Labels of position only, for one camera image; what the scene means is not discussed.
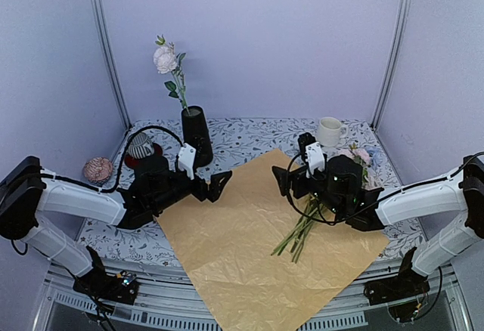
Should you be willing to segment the orange wrapping paper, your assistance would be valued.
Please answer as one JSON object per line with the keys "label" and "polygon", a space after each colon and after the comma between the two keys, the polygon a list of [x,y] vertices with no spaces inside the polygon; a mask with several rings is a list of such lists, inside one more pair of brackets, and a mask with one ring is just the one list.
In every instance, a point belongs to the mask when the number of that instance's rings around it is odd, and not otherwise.
{"label": "orange wrapping paper", "polygon": [[315,225],[298,262],[276,245],[298,220],[280,195],[280,150],[237,167],[220,198],[192,196],[158,223],[199,296],[224,330],[295,330],[364,272],[386,248],[379,231]]}

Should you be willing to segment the artificial flower bouquet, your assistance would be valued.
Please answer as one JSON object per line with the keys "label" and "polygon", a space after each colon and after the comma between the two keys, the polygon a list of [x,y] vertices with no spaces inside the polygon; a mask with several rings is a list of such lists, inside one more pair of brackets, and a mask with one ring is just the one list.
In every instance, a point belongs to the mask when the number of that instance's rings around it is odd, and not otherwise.
{"label": "artificial flower bouquet", "polygon": [[[340,150],[336,156],[339,155],[347,156],[363,167],[363,185],[365,188],[370,190],[373,187],[382,187],[378,183],[377,179],[372,175],[371,166],[373,162],[373,154],[369,150],[352,144],[348,149]],[[300,153],[295,155],[295,157],[302,158]],[[334,220],[334,213],[324,206],[316,206],[315,198],[311,195],[305,195],[299,199],[295,199],[294,202],[296,205],[293,206],[293,208],[299,209],[305,215],[310,215],[315,212],[315,210],[320,209],[324,218],[331,221]],[[291,246],[291,261],[293,263],[297,263],[306,244],[306,238],[308,237],[313,226],[316,224],[321,223],[304,219],[301,215],[299,215],[298,222],[294,228],[290,230],[290,232],[283,238],[283,240],[279,242],[278,245],[276,245],[272,251],[272,255],[280,255],[287,246]]]}

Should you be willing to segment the white rose stem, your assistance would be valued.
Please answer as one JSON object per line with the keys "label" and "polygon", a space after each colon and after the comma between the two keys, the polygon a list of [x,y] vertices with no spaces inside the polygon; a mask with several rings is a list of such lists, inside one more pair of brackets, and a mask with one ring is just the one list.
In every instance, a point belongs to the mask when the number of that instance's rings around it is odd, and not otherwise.
{"label": "white rose stem", "polygon": [[153,55],[154,66],[160,75],[170,74],[172,79],[164,82],[169,96],[179,101],[181,108],[190,114],[186,99],[185,72],[183,60],[186,53],[176,53],[175,44],[167,42],[164,36],[157,36],[155,40],[157,49]]}

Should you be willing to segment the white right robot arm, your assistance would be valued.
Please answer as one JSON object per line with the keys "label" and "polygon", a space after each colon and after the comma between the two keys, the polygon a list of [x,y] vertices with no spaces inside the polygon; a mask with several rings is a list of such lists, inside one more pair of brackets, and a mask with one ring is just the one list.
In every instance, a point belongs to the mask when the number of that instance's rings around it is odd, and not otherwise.
{"label": "white right robot arm", "polygon": [[315,214],[313,221],[334,226],[345,223],[359,231],[382,230],[409,218],[457,212],[437,235],[409,256],[409,266],[391,282],[391,291],[408,297],[441,264],[483,239],[483,162],[481,154],[466,156],[456,169],[437,178],[384,189],[362,187],[362,167],[339,155],[313,165],[304,156],[299,169],[274,166],[281,195],[293,203],[306,194],[315,196],[334,213],[332,221]]}

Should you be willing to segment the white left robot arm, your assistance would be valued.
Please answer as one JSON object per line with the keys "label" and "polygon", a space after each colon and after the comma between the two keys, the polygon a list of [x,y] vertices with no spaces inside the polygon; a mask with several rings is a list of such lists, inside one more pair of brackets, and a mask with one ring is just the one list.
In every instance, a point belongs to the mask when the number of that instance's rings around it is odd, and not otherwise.
{"label": "white left robot arm", "polygon": [[167,158],[156,155],[139,160],[134,174],[128,189],[99,189],[56,176],[28,156],[1,182],[1,236],[37,249],[82,279],[96,296],[105,296],[113,285],[97,253],[69,238],[44,212],[135,230],[187,196],[215,202],[232,176],[220,172],[205,182],[191,167],[170,169]]}

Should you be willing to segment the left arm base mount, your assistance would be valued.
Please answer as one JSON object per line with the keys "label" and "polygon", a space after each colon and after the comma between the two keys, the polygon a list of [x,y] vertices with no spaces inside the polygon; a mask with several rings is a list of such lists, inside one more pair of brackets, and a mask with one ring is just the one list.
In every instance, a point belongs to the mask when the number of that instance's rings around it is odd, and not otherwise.
{"label": "left arm base mount", "polygon": [[74,277],[73,290],[93,298],[134,305],[139,288],[136,275],[128,271],[109,275],[96,251],[89,246],[87,250],[93,268],[82,277]]}

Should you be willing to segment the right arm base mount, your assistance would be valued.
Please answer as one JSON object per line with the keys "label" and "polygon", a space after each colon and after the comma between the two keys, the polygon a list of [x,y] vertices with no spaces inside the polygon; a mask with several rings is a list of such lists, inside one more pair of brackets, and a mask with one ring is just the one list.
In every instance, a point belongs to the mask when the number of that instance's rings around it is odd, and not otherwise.
{"label": "right arm base mount", "polygon": [[[394,302],[419,295],[426,298],[430,291],[428,276],[421,276],[411,269],[412,257],[416,250],[417,248],[414,247],[405,254],[397,275],[365,283],[364,295],[370,305]],[[423,303],[423,301],[413,301],[390,306],[390,316],[400,323],[409,323],[417,319]]]}

